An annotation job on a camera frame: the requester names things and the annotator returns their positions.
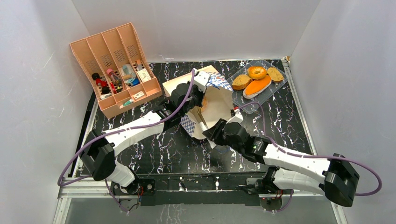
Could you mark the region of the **orange fake bread loaf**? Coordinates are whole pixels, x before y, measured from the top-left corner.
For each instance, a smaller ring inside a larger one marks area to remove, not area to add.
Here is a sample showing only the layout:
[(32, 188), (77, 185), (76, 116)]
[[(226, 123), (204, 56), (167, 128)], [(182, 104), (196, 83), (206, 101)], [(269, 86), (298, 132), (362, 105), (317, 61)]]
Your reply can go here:
[(266, 75), (265, 78), (252, 81), (243, 91), (242, 95), (246, 99), (252, 99), (263, 92), (272, 83), (270, 76)]

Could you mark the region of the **clear plastic tray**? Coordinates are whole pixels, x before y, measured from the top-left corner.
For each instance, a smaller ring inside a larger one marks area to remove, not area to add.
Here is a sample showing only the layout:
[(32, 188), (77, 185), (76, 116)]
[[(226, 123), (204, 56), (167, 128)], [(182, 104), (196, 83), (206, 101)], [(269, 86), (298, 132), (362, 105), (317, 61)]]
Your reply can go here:
[(266, 60), (253, 60), (227, 79), (233, 90), (233, 103), (244, 106), (242, 109), (248, 114), (258, 110), (253, 101), (263, 104), (287, 81), (286, 74)]

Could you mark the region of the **orange topped bread slice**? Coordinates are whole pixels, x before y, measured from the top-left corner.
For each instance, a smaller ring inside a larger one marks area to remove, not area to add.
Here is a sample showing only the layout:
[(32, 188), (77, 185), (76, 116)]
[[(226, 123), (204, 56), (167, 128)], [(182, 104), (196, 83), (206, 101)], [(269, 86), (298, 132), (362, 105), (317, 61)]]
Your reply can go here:
[(204, 112), (208, 108), (208, 100), (206, 97), (203, 98), (202, 106), (200, 107), (200, 111)]

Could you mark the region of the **round speckled bread slice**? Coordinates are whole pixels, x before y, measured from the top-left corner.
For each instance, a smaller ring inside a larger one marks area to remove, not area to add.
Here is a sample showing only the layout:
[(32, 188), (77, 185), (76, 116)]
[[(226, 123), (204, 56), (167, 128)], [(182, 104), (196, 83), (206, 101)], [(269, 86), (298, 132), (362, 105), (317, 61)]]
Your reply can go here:
[(271, 77), (272, 82), (280, 83), (284, 80), (282, 73), (274, 67), (270, 67), (267, 69), (267, 74)]

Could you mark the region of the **checkered paper bag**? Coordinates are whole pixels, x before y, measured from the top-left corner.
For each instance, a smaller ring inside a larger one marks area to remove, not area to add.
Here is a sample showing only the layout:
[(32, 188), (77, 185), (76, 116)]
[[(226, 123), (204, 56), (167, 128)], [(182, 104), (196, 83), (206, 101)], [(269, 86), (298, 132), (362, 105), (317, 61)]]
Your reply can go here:
[(221, 75), (213, 66), (206, 66), (198, 71), (204, 71), (210, 75), (206, 84), (206, 92), (203, 107), (190, 110), (181, 118), (180, 125), (192, 138), (202, 140), (201, 124), (211, 128), (219, 119), (229, 120), (231, 110), (233, 110), (233, 89), (225, 77)]

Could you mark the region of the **fake donut bread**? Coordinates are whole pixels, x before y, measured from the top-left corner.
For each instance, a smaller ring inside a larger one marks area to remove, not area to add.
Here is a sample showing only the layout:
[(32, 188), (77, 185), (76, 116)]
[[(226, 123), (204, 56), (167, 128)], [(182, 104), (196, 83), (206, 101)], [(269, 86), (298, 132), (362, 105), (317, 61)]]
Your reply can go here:
[(247, 71), (248, 76), (253, 80), (263, 79), (267, 75), (267, 70), (260, 66), (249, 67)]

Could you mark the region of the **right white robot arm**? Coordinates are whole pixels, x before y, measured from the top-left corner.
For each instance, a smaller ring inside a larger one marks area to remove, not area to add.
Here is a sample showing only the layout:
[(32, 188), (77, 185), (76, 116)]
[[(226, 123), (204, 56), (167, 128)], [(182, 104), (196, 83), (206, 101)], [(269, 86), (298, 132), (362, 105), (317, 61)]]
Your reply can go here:
[(219, 146), (229, 146), (245, 159), (268, 166), (263, 179), (254, 184), (259, 193), (301, 190), (324, 195), (331, 202), (351, 207), (359, 174), (340, 154), (333, 159), (313, 158), (309, 154), (278, 146), (265, 137), (250, 135), (237, 122), (220, 119), (203, 135)]

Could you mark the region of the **brown bread slice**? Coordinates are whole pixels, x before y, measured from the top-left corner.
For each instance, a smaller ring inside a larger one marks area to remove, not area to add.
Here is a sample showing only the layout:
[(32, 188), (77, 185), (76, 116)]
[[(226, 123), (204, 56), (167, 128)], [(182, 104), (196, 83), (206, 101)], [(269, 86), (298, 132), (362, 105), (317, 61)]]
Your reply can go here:
[(238, 75), (232, 82), (232, 88), (234, 90), (243, 90), (245, 89), (251, 82), (252, 78), (246, 74)]

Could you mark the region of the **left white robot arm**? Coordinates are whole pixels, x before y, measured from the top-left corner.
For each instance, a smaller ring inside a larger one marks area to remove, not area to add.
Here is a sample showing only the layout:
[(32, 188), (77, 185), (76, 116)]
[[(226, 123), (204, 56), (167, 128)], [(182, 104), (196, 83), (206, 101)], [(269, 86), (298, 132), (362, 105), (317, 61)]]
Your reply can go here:
[(117, 162), (116, 155), (147, 137), (179, 125), (188, 111), (202, 105), (205, 92), (204, 84), (178, 84), (168, 100), (127, 126), (108, 133), (91, 131), (79, 157), (92, 178), (114, 182), (124, 193), (135, 194), (139, 190), (140, 178), (132, 169)]

